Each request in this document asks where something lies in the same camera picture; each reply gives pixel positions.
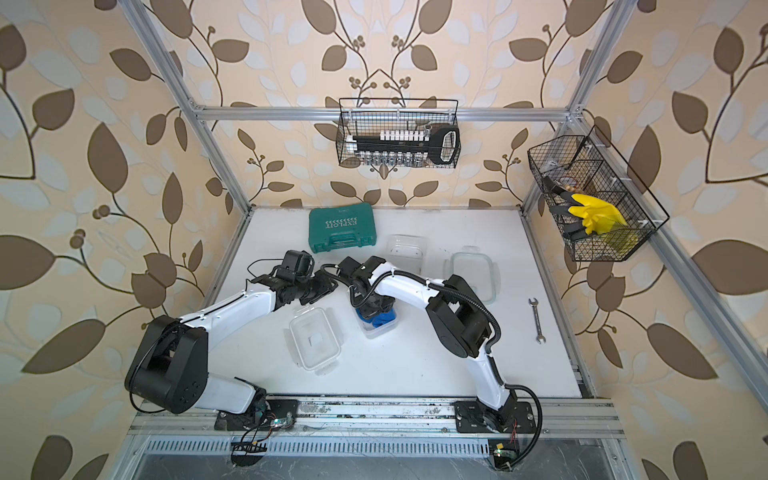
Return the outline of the blue cleaning cloth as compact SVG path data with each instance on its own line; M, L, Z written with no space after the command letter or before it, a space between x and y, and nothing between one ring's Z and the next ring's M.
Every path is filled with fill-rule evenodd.
M368 330L378 329L390 324L396 318L396 312L394 309L385 313L378 313L371 318L365 318L360 309L356 309L356 313L360 321L363 323L364 328Z

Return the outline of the clear lunch box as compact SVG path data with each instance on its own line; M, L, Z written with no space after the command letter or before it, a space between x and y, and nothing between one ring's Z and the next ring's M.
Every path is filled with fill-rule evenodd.
M400 270L420 275L427 251L426 238L396 234L388 238L384 258Z
M390 310L392 310L392 309L395 310L396 315L397 315L397 309L395 307L392 307ZM381 327L381 328L378 328L378 329L373 329L373 330L365 329L363 323L360 321L358 316L357 316L357 323L358 323L358 326L360 327L361 331L363 332L363 334L368 339L373 339L373 338L377 338L377 337L379 337L379 336L381 336L383 334L386 334L386 333L394 330L398 326L399 319L398 319L398 315L397 315L397 318L393 322L391 322L390 324L385 325L384 327Z

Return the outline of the clear lunch box lid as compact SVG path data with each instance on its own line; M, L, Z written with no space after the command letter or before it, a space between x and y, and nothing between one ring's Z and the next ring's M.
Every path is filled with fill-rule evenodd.
M484 304L491 304L496 300L496 270L493 260L473 246L465 246L462 250L452 253L443 266L445 278L452 275L462 277Z
M330 373L341 354L333 325L322 308L307 309L289 323L298 365L317 376Z

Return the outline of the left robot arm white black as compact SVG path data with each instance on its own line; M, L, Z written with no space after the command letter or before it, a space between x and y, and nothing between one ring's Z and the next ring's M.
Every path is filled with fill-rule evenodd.
M156 412L181 414L192 408L241 415L254 408L257 387L209 371L209 353L249 322L294 301L313 304L338 282L328 275L289 273L282 267L246 282L246 288L203 310L174 318L161 315L146 327L126 374L129 399L157 406Z

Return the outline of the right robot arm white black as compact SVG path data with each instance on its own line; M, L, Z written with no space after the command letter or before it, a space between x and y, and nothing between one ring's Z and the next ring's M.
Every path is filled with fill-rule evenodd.
M515 402L492 359L500 325L462 277L430 280L376 256L363 263L347 257L335 269L361 320L378 322L398 301L423 310L442 346L468 361L479 404L501 416Z

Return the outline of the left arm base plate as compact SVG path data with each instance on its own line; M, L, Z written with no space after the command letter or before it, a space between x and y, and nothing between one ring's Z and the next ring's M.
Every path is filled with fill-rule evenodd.
M262 431L290 429L297 418L299 401L295 399L255 399L245 413L219 412L216 431Z

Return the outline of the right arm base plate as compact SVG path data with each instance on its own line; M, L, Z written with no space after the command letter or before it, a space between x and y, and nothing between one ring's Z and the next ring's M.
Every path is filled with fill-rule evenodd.
M471 400L454 402L452 407L459 433L533 434L537 429L529 402L509 398L499 409L491 409L479 400Z

